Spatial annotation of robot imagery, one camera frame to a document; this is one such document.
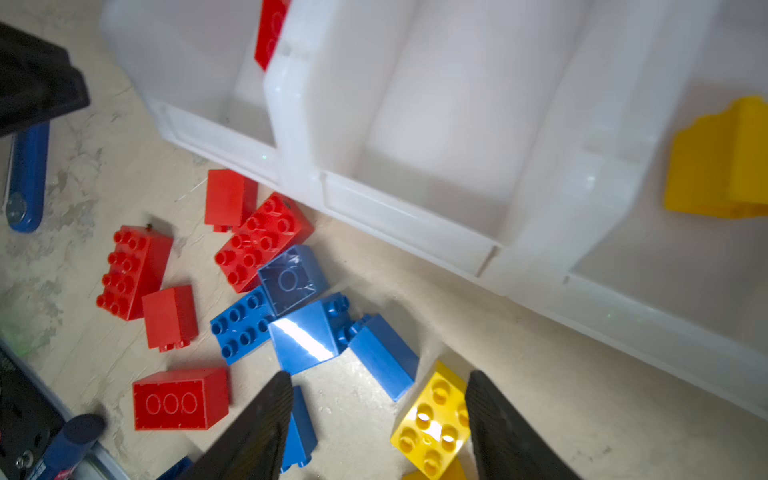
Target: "red 2x2 brick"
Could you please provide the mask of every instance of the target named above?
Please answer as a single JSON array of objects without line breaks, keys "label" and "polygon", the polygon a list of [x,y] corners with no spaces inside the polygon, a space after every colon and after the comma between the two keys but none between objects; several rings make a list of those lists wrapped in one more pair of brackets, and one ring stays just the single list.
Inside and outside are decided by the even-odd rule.
[{"label": "red 2x2 brick", "polygon": [[296,202],[274,193],[239,228],[214,260],[236,292],[259,286],[259,268],[314,232]]},{"label": "red 2x2 brick", "polygon": [[225,369],[159,372],[134,382],[136,430],[208,430],[229,411]]},{"label": "red 2x2 brick", "polygon": [[123,320],[141,318],[141,297],[160,289],[174,239],[149,228],[125,225],[113,239],[114,252],[107,257],[109,273],[101,278],[104,292],[96,305]]},{"label": "red 2x2 brick", "polygon": [[149,348],[167,352],[183,348],[197,336],[192,286],[175,286],[141,299]]},{"label": "red 2x2 brick", "polygon": [[256,210],[259,184],[232,170],[209,170],[205,224],[214,232],[240,227]]}]

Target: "blue handle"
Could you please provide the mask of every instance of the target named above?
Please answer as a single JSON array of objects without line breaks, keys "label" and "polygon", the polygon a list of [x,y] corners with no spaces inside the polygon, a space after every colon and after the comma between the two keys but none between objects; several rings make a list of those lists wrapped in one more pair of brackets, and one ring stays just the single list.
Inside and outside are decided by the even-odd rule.
[{"label": "blue handle", "polygon": [[43,218],[49,131],[45,122],[18,132],[13,140],[5,216],[17,232],[34,232]]}]

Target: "white plastic bin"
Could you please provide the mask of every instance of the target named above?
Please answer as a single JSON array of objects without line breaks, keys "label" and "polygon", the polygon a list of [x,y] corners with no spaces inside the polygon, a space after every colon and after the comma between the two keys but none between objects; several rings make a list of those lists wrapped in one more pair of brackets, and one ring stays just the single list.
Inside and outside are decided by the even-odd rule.
[{"label": "white plastic bin", "polygon": [[768,222],[663,209],[667,146],[768,94],[761,0],[111,0],[170,141],[768,418]]}]

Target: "blue 2x2 brick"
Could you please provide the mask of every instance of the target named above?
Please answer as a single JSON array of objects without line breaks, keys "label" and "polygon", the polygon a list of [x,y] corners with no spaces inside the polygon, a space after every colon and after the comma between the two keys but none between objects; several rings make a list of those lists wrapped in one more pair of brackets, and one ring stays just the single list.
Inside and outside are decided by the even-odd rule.
[{"label": "blue 2x2 brick", "polygon": [[280,367],[296,375],[335,358],[349,344],[349,299],[333,293],[270,323]]},{"label": "blue 2x2 brick", "polygon": [[235,302],[210,321],[210,331],[221,346],[221,356],[232,365],[270,338],[275,312],[262,287]]},{"label": "blue 2x2 brick", "polygon": [[291,247],[262,266],[259,278],[278,317],[328,290],[328,280],[307,245]]}]

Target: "concrete floor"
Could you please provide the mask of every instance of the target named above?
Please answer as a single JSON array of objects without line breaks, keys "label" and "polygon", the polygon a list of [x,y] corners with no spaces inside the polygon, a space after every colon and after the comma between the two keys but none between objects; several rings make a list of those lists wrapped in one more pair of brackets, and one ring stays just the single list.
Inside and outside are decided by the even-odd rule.
[{"label": "concrete floor", "polygon": [[[45,218],[32,235],[0,228],[0,334],[75,413],[109,421],[102,442],[132,478],[151,480],[199,455],[277,371],[267,344],[231,371],[230,415],[208,432],[135,432],[131,382],[165,369],[221,366],[208,321],[237,297],[212,261],[226,241],[203,225],[217,165],[163,141],[99,35],[98,0],[4,0],[0,20],[66,47],[92,105],[51,124]],[[268,192],[261,192],[265,197]],[[359,312],[378,311],[420,355],[462,375],[485,370],[580,475],[765,478],[768,423],[509,300],[361,233],[307,214],[307,242]],[[111,235],[152,223],[174,235],[165,286],[194,287],[201,335],[160,354],[144,323],[94,305]],[[397,405],[351,353],[293,379],[319,445],[283,478],[400,478],[414,468],[389,445]],[[462,451],[472,461],[469,449]]]}]

